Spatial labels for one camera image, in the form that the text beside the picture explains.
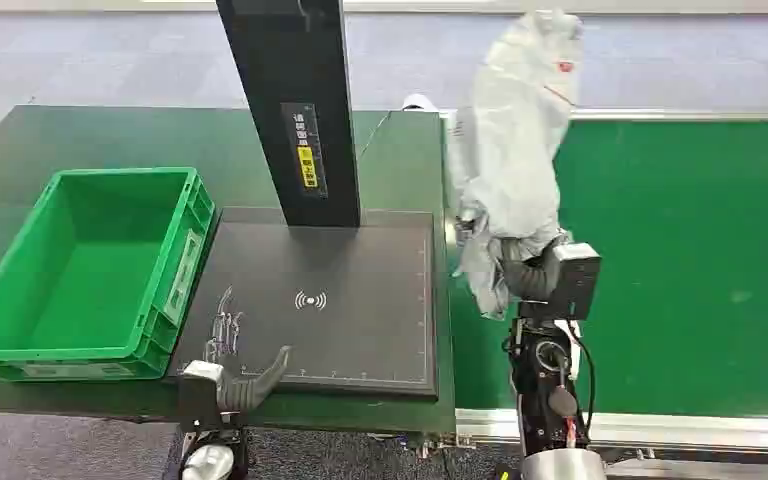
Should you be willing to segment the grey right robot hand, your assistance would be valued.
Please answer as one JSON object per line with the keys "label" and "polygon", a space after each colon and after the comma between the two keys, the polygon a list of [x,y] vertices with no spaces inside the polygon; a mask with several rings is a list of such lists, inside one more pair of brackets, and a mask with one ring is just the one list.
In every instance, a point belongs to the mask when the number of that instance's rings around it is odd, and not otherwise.
{"label": "grey right robot hand", "polygon": [[552,220],[527,237],[494,235],[485,214],[467,212],[455,221],[461,247],[457,273],[464,275],[479,310],[497,315],[511,298],[546,300],[557,282],[546,265],[551,250],[571,241]]}

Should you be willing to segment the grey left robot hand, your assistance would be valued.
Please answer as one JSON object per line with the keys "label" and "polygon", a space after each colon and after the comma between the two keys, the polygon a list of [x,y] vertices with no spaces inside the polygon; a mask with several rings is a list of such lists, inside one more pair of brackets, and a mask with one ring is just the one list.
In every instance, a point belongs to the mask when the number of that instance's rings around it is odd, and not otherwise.
{"label": "grey left robot hand", "polygon": [[243,311],[231,308],[232,299],[233,287],[229,286],[220,297],[203,360],[221,368],[215,379],[220,409],[244,413],[255,410],[278,385],[289,364],[292,347],[281,346],[272,364],[256,377],[244,378],[241,367],[232,369],[230,361],[238,359],[244,317]]}

